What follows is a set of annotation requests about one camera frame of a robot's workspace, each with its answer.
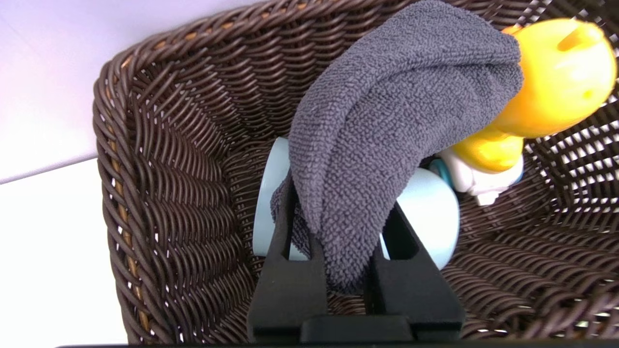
gray microfiber cloth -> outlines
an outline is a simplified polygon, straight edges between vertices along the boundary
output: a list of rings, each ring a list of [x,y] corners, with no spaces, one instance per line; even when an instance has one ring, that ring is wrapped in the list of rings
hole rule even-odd
[[[352,45],[309,88],[289,135],[301,204],[292,240],[307,254],[307,233],[315,234],[332,290],[360,290],[389,211],[420,161],[498,115],[521,88],[519,60],[513,37],[426,0]]]

white table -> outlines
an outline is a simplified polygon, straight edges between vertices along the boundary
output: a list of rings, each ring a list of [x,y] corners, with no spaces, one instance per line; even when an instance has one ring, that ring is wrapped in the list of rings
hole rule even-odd
[[[127,342],[101,211],[96,160],[0,185],[3,346]]]

white wall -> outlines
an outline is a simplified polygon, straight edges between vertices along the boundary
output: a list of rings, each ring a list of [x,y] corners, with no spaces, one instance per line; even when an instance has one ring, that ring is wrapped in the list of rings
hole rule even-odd
[[[116,53],[253,2],[0,0],[0,183],[94,158],[92,86]]]

light blue mug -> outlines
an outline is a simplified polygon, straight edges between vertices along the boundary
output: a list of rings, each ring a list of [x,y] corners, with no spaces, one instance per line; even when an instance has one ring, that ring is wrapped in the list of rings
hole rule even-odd
[[[269,250],[275,232],[271,197],[289,168],[288,140],[277,138],[269,153],[258,193],[253,237],[254,254],[257,256],[266,256]],[[445,267],[454,253],[460,228],[460,210],[454,191],[438,175],[418,168],[397,202],[436,266],[439,269]],[[389,259],[383,236],[381,246],[383,255]],[[289,259],[304,261],[307,257],[291,245]]]

woven wicker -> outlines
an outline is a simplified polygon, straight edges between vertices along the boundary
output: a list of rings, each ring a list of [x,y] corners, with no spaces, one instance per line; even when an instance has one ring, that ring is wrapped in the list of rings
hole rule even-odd
[[[326,66],[412,1],[276,0],[161,33],[95,84],[103,216],[130,343],[246,342],[261,260],[251,250],[262,170]],[[597,22],[611,0],[455,0],[497,28]],[[498,202],[461,197],[444,276],[463,338],[619,337],[619,108],[526,146],[525,178]],[[331,312],[363,314],[331,295]]]

